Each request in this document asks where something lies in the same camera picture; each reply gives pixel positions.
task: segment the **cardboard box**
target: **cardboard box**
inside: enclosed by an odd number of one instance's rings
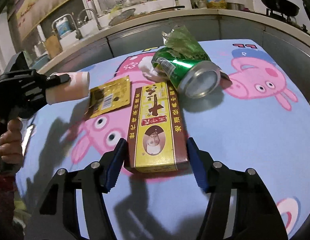
[[[177,93],[170,82],[135,90],[125,168],[131,172],[176,171],[188,167]]]

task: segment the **pink pig cartoon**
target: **pink pig cartoon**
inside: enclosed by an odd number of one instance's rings
[[[232,59],[231,65],[237,72],[229,75],[232,85],[226,88],[225,92],[238,99],[274,96],[284,109],[291,111],[291,105],[284,95],[293,102],[297,102],[298,99],[287,88],[285,76],[269,61],[246,57],[246,54],[248,55],[248,53],[244,53],[244,57]]]
[[[153,84],[154,82],[147,80],[138,68],[138,64],[144,57],[153,55],[154,52],[128,57],[119,66],[116,76],[108,82],[129,75],[132,83],[132,95],[136,88]],[[133,99],[134,97],[131,96],[130,106],[102,114],[70,129],[69,134],[72,136],[77,136],[85,131],[85,135],[79,139],[71,152],[73,163],[79,163],[90,147],[94,147],[102,155],[114,150],[120,138],[127,138]]]
[[[297,198],[285,198],[280,200],[276,205],[280,215],[287,215],[287,222],[285,225],[287,235],[290,234],[296,222],[298,221],[299,200]]]

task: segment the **paper cup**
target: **paper cup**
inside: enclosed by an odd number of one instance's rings
[[[68,74],[71,80],[67,83],[46,89],[46,102],[49,105],[85,98],[89,95],[89,72],[54,73]]]

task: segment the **countertop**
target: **countertop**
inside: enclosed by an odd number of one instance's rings
[[[169,12],[162,12],[162,13],[156,13],[152,15],[147,15],[144,17],[140,17],[137,19],[133,19],[121,24],[118,24],[114,27],[101,30],[98,33],[88,36],[86,38],[83,38],[79,42],[73,44],[71,47],[69,47],[67,50],[63,51],[59,55],[57,55],[55,58],[53,58],[51,61],[49,61],[46,65],[44,65],[38,72],[41,74],[45,74],[48,72],[51,68],[53,68],[56,64],[61,62],[66,57],[72,55],[79,49],[92,44],[93,42],[105,38],[111,34],[120,32],[122,30],[126,30],[138,25],[146,24],[149,22],[159,21],[159,20],[165,20],[169,18],[174,17],[183,17],[183,16],[194,16],[194,15],[221,15],[221,16],[231,16],[231,17],[237,17],[237,18],[243,18],[251,21],[255,21],[264,25],[268,25],[270,27],[273,27],[275,29],[278,29],[284,33],[287,33],[291,35],[292,37],[296,38],[297,40],[303,42],[304,44],[308,45],[310,47],[310,36],[303,31],[290,26],[284,22],[269,18],[267,16],[249,13],[249,12],[242,12],[242,11],[234,11],[234,10],[224,10],[224,9],[191,9],[191,10],[177,10],[177,11],[169,11]]]

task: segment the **barcode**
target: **barcode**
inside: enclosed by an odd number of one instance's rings
[[[102,110],[112,106],[113,94],[106,96],[103,100]]]
[[[159,57],[157,59],[157,63],[160,64],[160,66],[162,67],[162,70],[164,70],[166,75],[170,78],[170,75],[174,72],[176,67],[163,57]]]

